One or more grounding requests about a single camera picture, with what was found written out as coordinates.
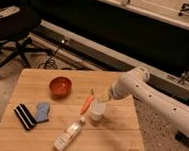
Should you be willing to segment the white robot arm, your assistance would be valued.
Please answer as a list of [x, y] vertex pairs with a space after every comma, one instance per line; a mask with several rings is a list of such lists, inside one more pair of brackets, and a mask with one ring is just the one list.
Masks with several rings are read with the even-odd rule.
[[111, 99], [122, 100], [132, 95], [158, 110], [175, 127], [189, 138], [189, 106], [172, 99], [148, 85], [149, 71], [142, 66], [124, 72], [113, 82], [108, 92]]

